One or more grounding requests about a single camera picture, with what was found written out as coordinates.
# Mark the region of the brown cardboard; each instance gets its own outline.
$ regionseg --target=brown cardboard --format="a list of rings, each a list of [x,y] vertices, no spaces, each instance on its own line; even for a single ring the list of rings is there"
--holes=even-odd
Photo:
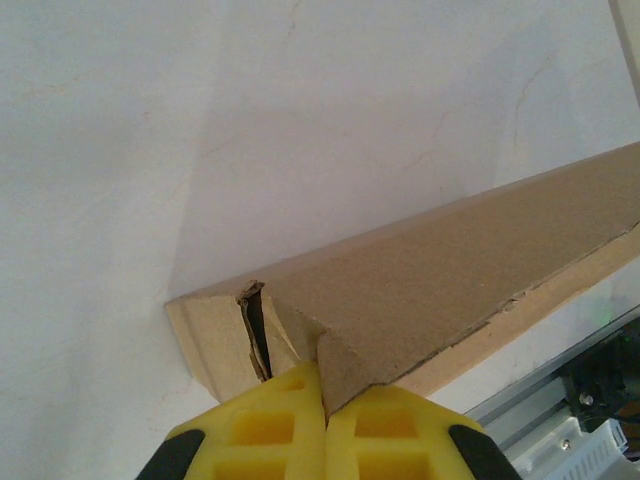
[[[639,224],[640,143],[196,292],[168,311],[194,375],[225,399],[264,377],[236,300],[246,280],[264,282],[258,320],[272,373],[317,357],[331,413],[375,384],[431,393],[638,256]]]

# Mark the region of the torn cardboard edge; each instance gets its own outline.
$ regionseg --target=torn cardboard edge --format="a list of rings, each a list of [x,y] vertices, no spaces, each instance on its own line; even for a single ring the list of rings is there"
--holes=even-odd
[[[169,302],[167,311],[194,375],[219,400],[268,378],[267,363],[271,373],[278,375],[316,355],[329,413],[375,384],[396,382],[428,395],[639,255],[639,195],[640,145],[635,144],[200,290]],[[519,220],[519,213],[527,221]],[[595,233],[585,222],[594,223]],[[440,233],[443,225],[448,225],[448,230],[442,229],[446,233]],[[477,242],[468,241],[470,234],[478,237]],[[534,241],[528,241],[530,237],[535,237]],[[513,256],[515,266],[502,261],[505,252],[510,254],[511,250],[499,245],[497,253],[493,252],[499,262],[483,264],[482,254],[497,240],[522,248],[526,261],[518,263],[519,258]],[[550,242],[554,248],[562,246],[559,242],[573,243],[567,255],[550,255],[553,258],[547,262],[541,256],[545,250],[535,240]],[[430,251],[433,245],[444,248],[449,243],[466,252],[462,257],[472,263],[471,267],[457,264],[455,257],[448,263],[441,262],[438,249]],[[418,258],[418,267],[398,266],[414,257]],[[536,268],[536,262],[544,268]],[[380,265],[392,282],[380,276]],[[431,267],[426,271],[436,277],[436,283],[425,283],[420,265]],[[472,288],[465,291],[455,275],[448,276],[449,267],[456,274],[471,268],[475,277],[467,284]],[[474,305],[482,302],[467,302],[474,312],[485,313],[467,315],[467,320],[456,323],[456,317],[464,315],[449,315],[456,311],[451,305],[487,292],[474,287],[476,281],[492,274],[509,277],[513,273],[510,267],[528,271],[526,281],[519,280],[523,285],[520,293],[511,290],[500,299],[502,294],[498,293],[507,290],[499,279],[490,279],[488,293],[498,292],[492,297],[496,299],[493,307],[487,308],[491,302],[484,306]],[[252,285],[260,286],[257,290],[263,327],[252,325],[255,320],[246,318],[259,315],[246,315],[248,309],[244,311],[238,305],[236,293],[245,292],[240,282],[248,278],[259,280]],[[436,287],[443,282],[446,288],[438,290]],[[430,320],[433,332],[427,324],[421,326],[427,321],[424,319],[417,327],[400,323],[394,328],[393,322],[415,317],[404,304],[415,302],[416,295],[425,291],[434,298],[424,305],[438,314]],[[372,298],[375,307],[368,305],[366,298],[372,294],[378,297]],[[408,301],[400,302],[403,295]],[[443,298],[448,300],[448,310],[442,307],[437,312],[438,295],[450,297]],[[239,296],[245,300],[250,297]],[[398,311],[402,311],[393,319],[390,317],[395,312],[387,318],[389,311],[385,315],[377,311],[390,302],[398,302]],[[376,336],[377,329],[387,336]],[[359,330],[366,332],[360,335]],[[266,350],[256,338],[261,331]],[[426,346],[414,342],[416,336],[424,338]],[[399,347],[403,342],[413,342],[407,350],[417,360]],[[386,350],[394,352],[380,360]],[[248,352],[257,361],[247,361]]]

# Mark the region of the white wall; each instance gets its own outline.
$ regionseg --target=white wall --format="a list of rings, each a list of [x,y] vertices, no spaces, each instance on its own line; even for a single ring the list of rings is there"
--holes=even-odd
[[[640,136],[598,0],[9,0],[0,22],[7,478],[133,477],[212,404],[172,296]]]

